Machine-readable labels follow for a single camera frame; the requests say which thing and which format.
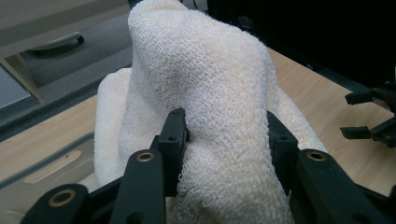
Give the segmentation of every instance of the black clamp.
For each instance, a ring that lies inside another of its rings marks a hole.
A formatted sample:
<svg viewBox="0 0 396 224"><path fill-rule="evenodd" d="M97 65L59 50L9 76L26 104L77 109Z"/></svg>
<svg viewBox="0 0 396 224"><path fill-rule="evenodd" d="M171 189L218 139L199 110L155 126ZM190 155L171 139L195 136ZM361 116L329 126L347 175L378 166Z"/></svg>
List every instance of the black clamp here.
<svg viewBox="0 0 396 224"><path fill-rule="evenodd" d="M370 91L352 92L346 96L349 105L358 105L379 100L385 103L393 114L396 112L396 84L387 81L381 88L373 88ZM346 139L370 139L386 144L388 147L396 147L396 118L377 125L369 130L367 126L342 127L341 133Z"/></svg>

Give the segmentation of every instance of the terry cloth fabric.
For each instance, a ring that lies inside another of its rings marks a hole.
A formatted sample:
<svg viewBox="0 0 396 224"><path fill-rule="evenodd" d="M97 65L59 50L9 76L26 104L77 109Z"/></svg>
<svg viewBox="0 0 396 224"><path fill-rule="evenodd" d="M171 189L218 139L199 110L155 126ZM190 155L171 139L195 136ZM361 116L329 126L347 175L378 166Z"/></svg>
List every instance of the terry cloth fabric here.
<svg viewBox="0 0 396 224"><path fill-rule="evenodd" d="M191 140L168 223L292 223L268 146L266 111L298 138L326 151L276 83L254 36L188 10L177 0L144 0L128 20L133 66L98 91L95 173L121 176L130 155L149 148L170 111L183 107Z"/></svg>

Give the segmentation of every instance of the light wood tabletop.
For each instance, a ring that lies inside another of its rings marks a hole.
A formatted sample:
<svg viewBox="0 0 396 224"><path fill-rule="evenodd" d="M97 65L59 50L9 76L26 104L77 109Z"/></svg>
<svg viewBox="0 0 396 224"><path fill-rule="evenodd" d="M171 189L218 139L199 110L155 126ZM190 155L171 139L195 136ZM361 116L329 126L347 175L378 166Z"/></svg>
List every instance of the light wood tabletop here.
<svg viewBox="0 0 396 224"><path fill-rule="evenodd" d="M358 184L384 195L396 185L396 149L347 140L340 127L373 128L393 116L367 103L348 105L347 89L270 49L279 86L303 111L329 153ZM94 131L96 96L0 143L0 181Z"/></svg>

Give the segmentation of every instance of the white towel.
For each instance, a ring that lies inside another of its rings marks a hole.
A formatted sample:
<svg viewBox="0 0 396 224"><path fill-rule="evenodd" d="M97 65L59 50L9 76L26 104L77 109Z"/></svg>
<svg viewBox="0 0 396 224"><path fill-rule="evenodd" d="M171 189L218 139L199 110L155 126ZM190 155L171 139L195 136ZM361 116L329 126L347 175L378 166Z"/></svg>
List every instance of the white towel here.
<svg viewBox="0 0 396 224"><path fill-rule="evenodd" d="M326 149L277 86L266 47L177 0L144 0L128 23L132 69L107 76L98 91L100 185L121 176L129 156L149 148L168 113L183 107L191 141L168 223L292 223L271 163L266 110L299 148Z"/></svg>

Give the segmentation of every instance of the towel fold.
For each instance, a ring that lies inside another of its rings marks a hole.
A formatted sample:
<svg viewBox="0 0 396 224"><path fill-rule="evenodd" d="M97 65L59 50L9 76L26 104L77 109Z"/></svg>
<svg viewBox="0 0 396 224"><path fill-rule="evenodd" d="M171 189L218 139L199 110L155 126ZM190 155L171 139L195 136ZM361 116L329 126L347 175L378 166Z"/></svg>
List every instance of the towel fold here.
<svg viewBox="0 0 396 224"><path fill-rule="evenodd" d="M168 223L292 223L271 163L266 111L299 148L326 149L278 87L264 44L177 0L144 0L128 23L133 66L108 75L98 91L100 185L121 176L129 156L149 148L168 113L183 107L191 140Z"/></svg>

